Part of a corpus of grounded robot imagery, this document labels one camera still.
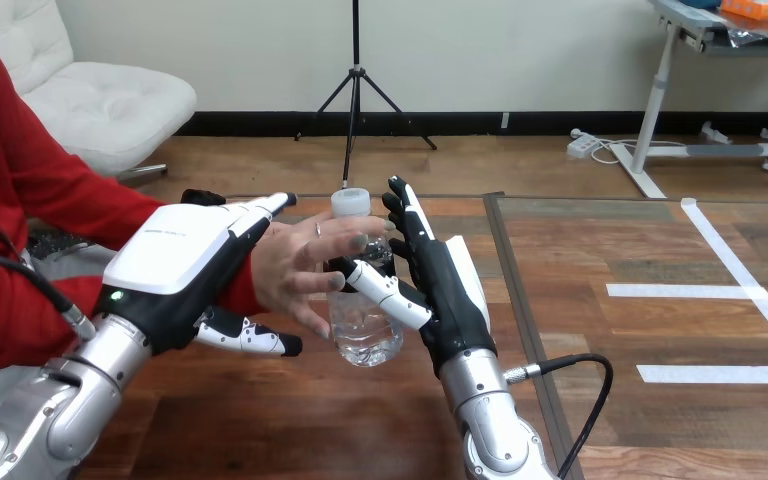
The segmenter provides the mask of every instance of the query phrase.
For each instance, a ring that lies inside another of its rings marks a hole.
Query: camera tripod
[[[352,82],[352,104],[351,104],[351,110],[349,115],[349,133],[346,136],[346,161],[343,164],[343,188],[348,187],[349,184],[349,161],[352,156],[352,149],[354,148],[354,138],[355,135],[357,135],[356,131],[356,123],[360,117],[360,81],[361,79],[366,80],[366,83],[369,84],[370,87],[372,87],[373,90],[375,90],[378,95],[381,96],[388,104],[390,104],[390,107],[393,108],[393,110],[396,111],[396,113],[399,114],[401,119],[407,124],[407,127],[411,133],[413,133],[414,128],[413,124],[410,120],[408,120],[407,116],[405,115],[405,112],[402,111],[402,109],[399,108],[398,105],[396,105],[393,100],[390,99],[390,97],[387,96],[384,91],[381,90],[381,88],[376,85],[375,82],[372,81],[371,78],[369,78],[369,75],[366,73],[366,69],[360,66],[360,20],[358,16],[358,0],[352,0],[352,40],[354,42],[354,66],[349,70],[349,74],[346,75],[346,78],[343,79],[343,82],[340,83],[340,85],[337,87],[336,90],[334,90],[334,93],[331,94],[330,97],[328,97],[328,100],[325,100],[325,103],[322,104],[322,107],[319,108],[319,110],[314,114],[313,118],[311,119],[311,123],[316,121],[316,118],[319,116],[320,113],[324,112],[326,108],[328,108],[328,105],[331,105],[331,102],[334,101],[335,98],[337,98],[337,95],[340,94],[340,92],[343,91],[343,88],[346,87],[346,85],[349,84],[349,81]],[[299,132],[296,134],[296,141],[298,142],[302,138],[302,131],[304,130],[304,127],[299,129]],[[437,145],[434,145],[434,142],[432,142],[427,135],[419,134],[419,136],[422,137],[423,140],[425,140],[425,143],[428,144],[429,147],[431,147],[432,150],[437,150]]]

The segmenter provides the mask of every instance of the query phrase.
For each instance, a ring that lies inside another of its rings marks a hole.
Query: person
[[[34,268],[90,313],[113,252],[161,205],[67,154],[16,94],[0,60],[0,256]],[[98,246],[32,259],[25,250],[28,217]],[[311,309],[308,296],[340,290],[345,279],[339,272],[316,273],[315,266],[359,253],[367,235],[393,229],[380,218],[332,219],[328,213],[295,226],[273,224],[218,304],[239,315],[287,314],[327,338],[329,324]],[[0,268],[0,403],[73,340],[66,322],[26,278]]]

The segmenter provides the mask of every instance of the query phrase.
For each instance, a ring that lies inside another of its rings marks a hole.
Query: orange container
[[[755,20],[768,20],[768,0],[723,0],[720,8]]]

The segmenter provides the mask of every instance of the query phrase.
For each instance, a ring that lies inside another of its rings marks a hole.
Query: white chair
[[[75,62],[55,0],[0,0],[0,57],[51,136],[104,176],[165,173],[133,167],[195,111],[195,91],[179,78]]]

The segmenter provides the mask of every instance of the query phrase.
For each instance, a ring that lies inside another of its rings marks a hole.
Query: red sweater
[[[26,217],[37,217],[110,249],[121,248],[161,203],[93,173],[51,138],[16,94],[0,60],[0,230],[25,248]],[[0,256],[15,255],[0,242]],[[85,313],[100,277],[55,282]],[[260,308],[249,262],[220,301],[241,315]],[[41,365],[61,354],[73,335],[64,320],[25,278],[0,268],[0,368]]]

